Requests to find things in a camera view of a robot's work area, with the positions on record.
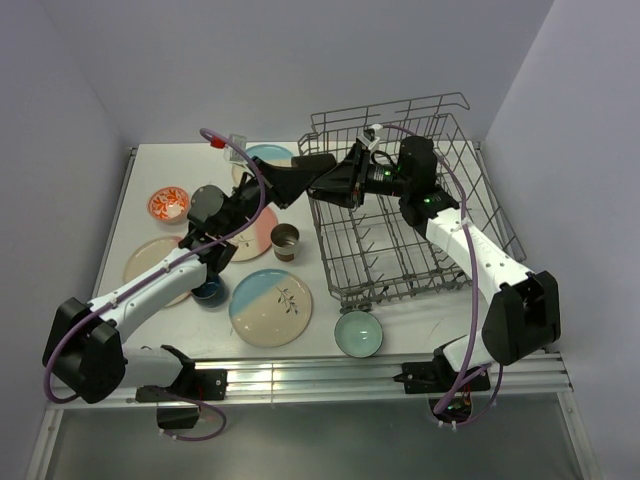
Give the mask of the dark blue mug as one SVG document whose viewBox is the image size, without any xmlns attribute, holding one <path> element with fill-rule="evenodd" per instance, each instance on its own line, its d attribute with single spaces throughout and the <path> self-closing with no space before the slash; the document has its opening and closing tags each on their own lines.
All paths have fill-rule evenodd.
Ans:
<svg viewBox="0 0 640 480">
<path fill-rule="evenodd" d="M 193 289 L 191 296 L 200 306 L 213 309 L 227 301 L 229 291 L 225 282 L 220 277 L 216 277 Z"/>
</svg>

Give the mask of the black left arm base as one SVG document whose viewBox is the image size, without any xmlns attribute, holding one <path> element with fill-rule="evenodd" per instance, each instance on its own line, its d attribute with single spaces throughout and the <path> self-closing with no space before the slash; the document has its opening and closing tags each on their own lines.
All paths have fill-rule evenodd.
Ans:
<svg viewBox="0 0 640 480">
<path fill-rule="evenodd" d="M 200 369 L 191 363 L 168 387 L 144 386 L 136 390 L 137 403 L 156 404 L 156 423 L 162 434 L 181 441 L 204 441 L 222 434 L 226 414 L 215 405 L 226 397 L 228 372 L 223 368 Z M 196 436 L 199 421 L 215 429 Z"/>
</svg>

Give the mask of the orange patterned small bowl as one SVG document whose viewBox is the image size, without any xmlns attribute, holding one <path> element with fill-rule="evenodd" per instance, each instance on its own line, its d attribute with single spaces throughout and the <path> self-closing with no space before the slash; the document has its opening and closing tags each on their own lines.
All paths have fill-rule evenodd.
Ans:
<svg viewBox="0 0 640 480">
<path fill-rule="evenodd" d="M 186 219 L 190 207 L 189 194 L 176 186 L 163 187 L 154 192 L 147 202 L 149 215 L 166 224 L 179 223 Z"/>
</svg>

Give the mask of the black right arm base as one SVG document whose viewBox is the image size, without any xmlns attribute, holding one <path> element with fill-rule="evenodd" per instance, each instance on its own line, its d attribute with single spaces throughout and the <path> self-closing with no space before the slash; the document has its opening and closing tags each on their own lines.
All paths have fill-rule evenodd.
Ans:
<svg viewBox="0 0 640 480">
<path fill-rule="evenodd" d="M 442 348 L 434 352 L 430 361 L 405 362 L 393 381 L 403 386 L 407 395 L 445 395 L 454 385 L 458 373 L 446 360 Z M 450 403 L 440 413 L 435 411 L 438 398 L 429 400 L 431 413 L 438 421 L 447 424 L 462 423 L 471 419 L 473 412 L 472 394 L 490 389 L 488 366 L 473 367 L 463 378 L 463 383 Z"/>
</svg>

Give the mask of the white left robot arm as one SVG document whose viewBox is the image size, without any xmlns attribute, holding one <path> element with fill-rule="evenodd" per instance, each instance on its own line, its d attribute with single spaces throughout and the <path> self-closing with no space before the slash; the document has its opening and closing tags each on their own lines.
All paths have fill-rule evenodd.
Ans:
<svg viewBox="0 0 640 480">
<path fill-rule="evenodd" d="M 232 238 L 266 206 L 288 208 L 335 165 L 331 154 L 296 157 L 290 167 L 252 157 L 249 174 L 232 194 L 215 185 L 196 190 L 187 234 L 167 256 L 110 293 L 87 303 L 70 298 L 58 307 L 42 359 L 48 399 L 63 401 L 53 393 L 53 377 L 72 390 L 73 399 L 95 404 L 108 397 L 138 362 L 124 352 L 128 338 L 178 296 L 221 273 L 237 250 Z"/>
</svg>

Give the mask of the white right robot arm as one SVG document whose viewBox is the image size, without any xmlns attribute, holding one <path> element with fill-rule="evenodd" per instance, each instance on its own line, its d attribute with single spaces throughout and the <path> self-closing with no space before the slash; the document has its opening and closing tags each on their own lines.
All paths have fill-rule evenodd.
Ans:
<svg viewBox="0 0 640 480">
<path fill-rule="evenodd" d="M 472 222 L 466 194 L 450 195 L 437 179 L 444 164 L 433 141 L 405 137 L 390 165 L 374 156 L 356 141 L 343 161 L 312 183 L 310 195 L 349 209 L 368 194 L 397 198 L 406 224 L 471 279 L 470 331 L 440 349 L 435 383 L 455 389 L 471 368 L 508 366 L 555 342 L 561 333 L 556 279 L 514 260 Z"/>
</svg>

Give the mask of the grey brown tumbler cup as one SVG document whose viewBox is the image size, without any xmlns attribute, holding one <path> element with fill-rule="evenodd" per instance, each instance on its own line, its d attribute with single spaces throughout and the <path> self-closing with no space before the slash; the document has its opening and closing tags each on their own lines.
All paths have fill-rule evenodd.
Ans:
<svg viewBox="0 0 640 480">
<path fill-rule="evenodd" d="M 270 234 L 272 249 L 277 259 L 283 262 L 293 261 L 299 253 L 299 230 L 288 223 L 276 225 Z"/>
</svg>

